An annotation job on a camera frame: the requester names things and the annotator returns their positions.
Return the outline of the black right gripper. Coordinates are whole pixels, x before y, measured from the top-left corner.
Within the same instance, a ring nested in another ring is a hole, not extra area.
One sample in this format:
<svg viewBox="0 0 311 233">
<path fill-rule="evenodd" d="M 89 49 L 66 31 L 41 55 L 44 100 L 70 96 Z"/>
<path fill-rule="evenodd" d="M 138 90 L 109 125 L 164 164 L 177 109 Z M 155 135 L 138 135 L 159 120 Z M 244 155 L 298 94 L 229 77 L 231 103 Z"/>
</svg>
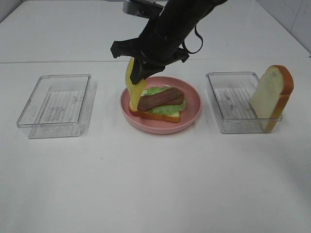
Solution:
<svg viewBox="0 0 311 233">
<path fill-rule="evenodd" d="M 132 84 L 138 84 L 142 79 L 162 72 L 166 65 L 179 60 L 185 62 L 189 53 L 179 46 L 189 33 L 190 29 L 179 23 L 149 20 L 139 37 L 114 41 L 110 50 L 114 58 L 136 58 L 130 80 Z"/>
</svg>

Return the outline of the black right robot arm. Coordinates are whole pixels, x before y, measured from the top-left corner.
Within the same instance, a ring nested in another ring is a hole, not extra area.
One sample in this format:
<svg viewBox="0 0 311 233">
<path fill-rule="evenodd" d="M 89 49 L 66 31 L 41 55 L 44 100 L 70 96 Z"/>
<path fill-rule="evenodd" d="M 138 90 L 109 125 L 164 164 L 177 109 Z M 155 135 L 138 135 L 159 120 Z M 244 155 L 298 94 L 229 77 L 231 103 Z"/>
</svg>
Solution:
<svg viewBox="0 0 311 233">
<path fill-rule="evenodd" d="M 148 0 L 125 0 L 124 13 L 146 18 L 148 22 L 139 37 L 114 41 L 112 55 L 134 58 L 132 84 L 162 72 L 176 61 L 185 62 L 191 54 L 185 38 L 196 30 L 201 19 L 223 3 L 223 0 L 169 0 L 162 6 Z"/>
</svg>

